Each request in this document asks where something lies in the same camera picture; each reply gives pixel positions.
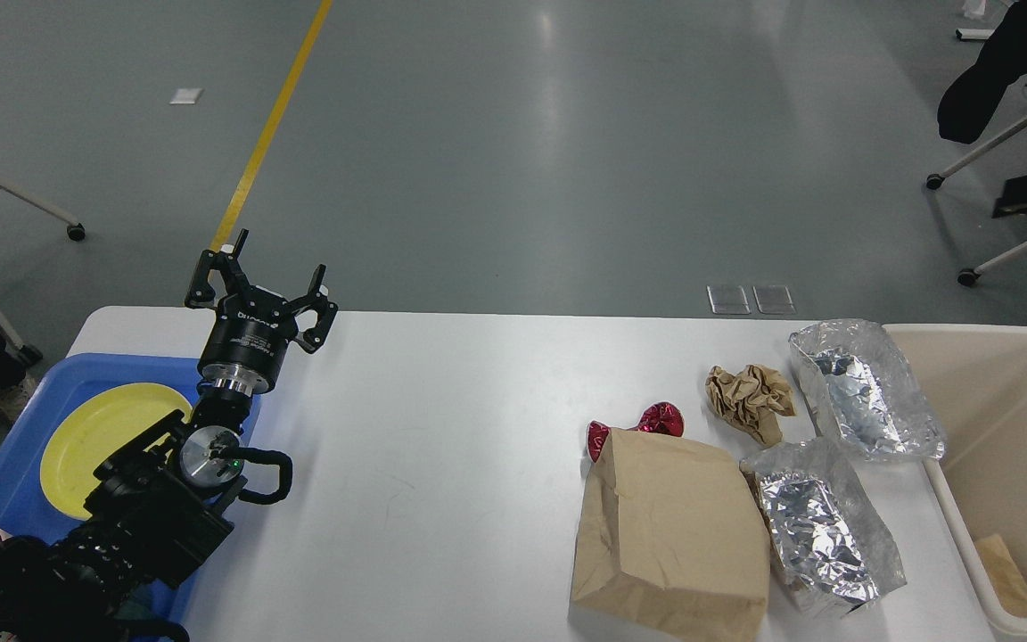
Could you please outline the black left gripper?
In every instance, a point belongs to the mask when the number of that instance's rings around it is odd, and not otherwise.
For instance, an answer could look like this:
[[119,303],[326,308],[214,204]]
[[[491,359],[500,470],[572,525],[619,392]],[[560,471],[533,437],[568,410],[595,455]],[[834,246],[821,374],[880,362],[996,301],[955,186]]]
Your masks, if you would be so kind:
[[[286,303],[286,313],[256,304],[239,261],[248,235],[244,228],[228,251],[200,253],[185,308],[216,310],[210,339],[197,362],[204,381],[238,382],[251,395],[276,387],[290,342],[297,342],[307,354],[321,350],[339,308],[325,291],[325,264],[315,268],[308,292]],[[313,312],[316,320],[299,332],[296,320],[307,312]]]

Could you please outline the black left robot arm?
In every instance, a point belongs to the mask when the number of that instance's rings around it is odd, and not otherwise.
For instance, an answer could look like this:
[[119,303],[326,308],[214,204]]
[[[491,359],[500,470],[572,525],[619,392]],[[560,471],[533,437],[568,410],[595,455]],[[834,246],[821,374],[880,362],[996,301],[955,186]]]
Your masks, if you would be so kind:
[[276,386],[290,344],[316,352],[339,309],[325,292],[325,265],[290,300],[250,284],[239,261],[246,236],[204,251],[189,284],[186,306],[216,314],[191,414],[162,412],[99,462],[88,517],[56,543],[21,535],[0,543],[0,634],[186,641],[178,622],[119,609],[139,586],[183,586],[232,532],[224,514],[233,501],[273,505],[289,495],[292,460],[244,446],[245,422],[253,399]]

